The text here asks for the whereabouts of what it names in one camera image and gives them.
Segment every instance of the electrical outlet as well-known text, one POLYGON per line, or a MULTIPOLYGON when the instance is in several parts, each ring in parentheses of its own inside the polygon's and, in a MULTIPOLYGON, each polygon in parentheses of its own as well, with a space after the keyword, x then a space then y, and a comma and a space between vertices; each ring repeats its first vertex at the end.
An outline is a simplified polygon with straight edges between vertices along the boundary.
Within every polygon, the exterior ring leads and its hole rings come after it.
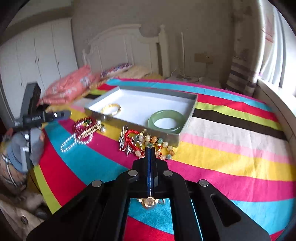
POLYGON ((214 56, 206 53, 195 53, 194 61, 198 63, 212 64, 214 62, 214 56))

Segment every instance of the jewelry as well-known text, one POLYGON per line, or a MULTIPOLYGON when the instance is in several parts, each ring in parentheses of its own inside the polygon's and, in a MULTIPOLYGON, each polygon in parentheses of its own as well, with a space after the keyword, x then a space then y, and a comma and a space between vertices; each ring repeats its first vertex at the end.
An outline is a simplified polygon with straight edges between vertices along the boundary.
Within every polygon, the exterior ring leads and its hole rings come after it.
POLYGON ((86 117, 78 120, 73 125, 74 133, 69 136, 60 146, 61 152, 66 152, 72 149, 75 145, 87 145, 89 144, 94 136, 96 130, 105 132, 106 128, 102 124, 101 120, 95 120, 92 117, 86 117))
POLYGON ((178 111, 160 110, 160 111, 153 113, 150 116, 150 118, 148 120, 148 127, 153 130, 157 130, 157 131, 179 134, 181 129, 183 128, 185 122, 186 122, 186 120, 185 120, 184 116, 181 113, 179 113, 178 111), (156 125, 154 125, 154 123, 156 121, 158 121, 160 119, 164 119, 164 118, 174 119, 177 123, 177 126, 174 128, 170 128, 170 129, 163 129, 163 128, 159 128, 156 125))
POLYGON ((162 200, 162 202, 160 202, 160 199, 154 199, 153 197, 138 198, 138 202, 140 202, 145 209, 152 209, 158 203, 161 204, 161 205, 164 205, 165 204, 165 199, 161 199, 161 200, 162 200))
POLYGON ((104 112, 112 107, 117 107, 118 109, 116 111, 113 111, 111 114, 108 114, 109 116, 117 115, 121 111, 121 106, 119 104, 108 104, 101 109, 101 114, 105 115, 104 112))
POLYGON ((145 150, 142 150, 142 142, 135 137, 130 137, 129 134, 131 133, 136 135, 140 134, 140 132, 138 131, 128 130, 127 126, 122 127, 122 131, 118 140, 119 150, 125 151, 127 156, 129 153, 135 153, 135 152, 140 152, 144 154, 145 150))
POLYGON ((164 142, 162 138, 157 138, 156 136, 151 138, 150 135, 144 137, 142 132, 128 130, 127 126, 122 127, 118 142, 119 150, 125 151, 127 156, 129 153, 134 153, 138 158, 143 158, 145 156, 145 148, 142 148, 143 144, 148 147, 156 145, 158 149, 155 151, 155 156, 160 160, 170 160, 175 155, 173 147, 169 146, 168 142, 164 142), (162 148, 167 149, 167 155, 162 154, 162 148))
POLYGON ((91 141, 92 141, 92 138, 93 138, 93 134, 90 134, 89 135, 89 139, 87 140, 87 141, 80 141, 80 140, 78 140, 77 139, 77 137, 76 137, 76 133, 74 133, 74 134, 72 134, 71 136, 69 136, 63 143, 62 143, 62 145, 61 145, 61 147, 60 147, 60 150, 61 150, 61 152, 66 152, 66 151, 68 151, 68 150, 70 150, 70 149, 72 149, 75 145, 87 145, 87 144, 89 144, 91 141), (73 139, 73 143, 72 144, 70 144, 70 146, 69 145, 67 145, 67 147, 66 148, 64 148, 65 146, 66 146, 66 144, 68 143, 68 142, 70 142, 70 140, 71 139, 73 139))

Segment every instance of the pink pillow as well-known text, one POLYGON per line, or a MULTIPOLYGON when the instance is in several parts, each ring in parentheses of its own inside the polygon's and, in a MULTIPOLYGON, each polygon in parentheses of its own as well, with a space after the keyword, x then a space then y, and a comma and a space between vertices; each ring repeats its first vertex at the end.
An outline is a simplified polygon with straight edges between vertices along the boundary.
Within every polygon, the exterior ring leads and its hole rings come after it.
POLYGON ((98 79, 98 75, 91 73, 90 66, 85 65, 52 83, 39 102, 41 104, 68 104, 98 79))

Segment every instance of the blanket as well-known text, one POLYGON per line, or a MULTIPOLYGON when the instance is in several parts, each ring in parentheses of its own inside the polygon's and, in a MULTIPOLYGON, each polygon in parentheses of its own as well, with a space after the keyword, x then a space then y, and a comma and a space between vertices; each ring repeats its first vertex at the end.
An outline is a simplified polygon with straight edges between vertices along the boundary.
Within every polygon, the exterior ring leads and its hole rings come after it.
MULTIPOLYGON (((265 103, 230 91, 178 81, 110 79, 91 93, 95 97, 116 86, 141 86, 198 93, 189 125, 168 160, 184 179, 208 180, 275 240, 294 215, 296 168, 287 139, 265 103)), ((105 133, 62 153, 83 108, 68 108, 71 118, 44 128, 44 154, 34 171, 52 212, 65 205, 93 180, 114 180, 131 168, 134 155, 118 151, 120 129, 104 123, 105 133)), ((144 209, 131 200, 125 240, 174 240, 169 200, 144 209)))

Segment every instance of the wall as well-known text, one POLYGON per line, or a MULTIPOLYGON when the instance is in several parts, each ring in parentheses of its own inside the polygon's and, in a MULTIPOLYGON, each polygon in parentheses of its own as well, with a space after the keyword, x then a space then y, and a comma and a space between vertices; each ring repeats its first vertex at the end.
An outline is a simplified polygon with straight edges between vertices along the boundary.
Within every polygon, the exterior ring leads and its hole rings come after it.
POLYGON ((72 2, 73 0, 30 0, 22 9, 18 11, 8 27, 11 27, 15 23, 41 12, 69 7, 72 2))
POLYGON ((38 24, 73 15, 73 0, 30 0, 1 35, 0 44, 38 24))
POLYGON ((74 48, 79 66, 87 41, 119 24, 140 23, 145 37, 156 36, 164 24, 169 40, 171 70, 182 68, 181 32, 184 33, 186 74, 203 76, 205 64, 194 53, 214 55, 207 76, 226 82, 233 53, 231 0, 76 0, 72 17, 74 48))

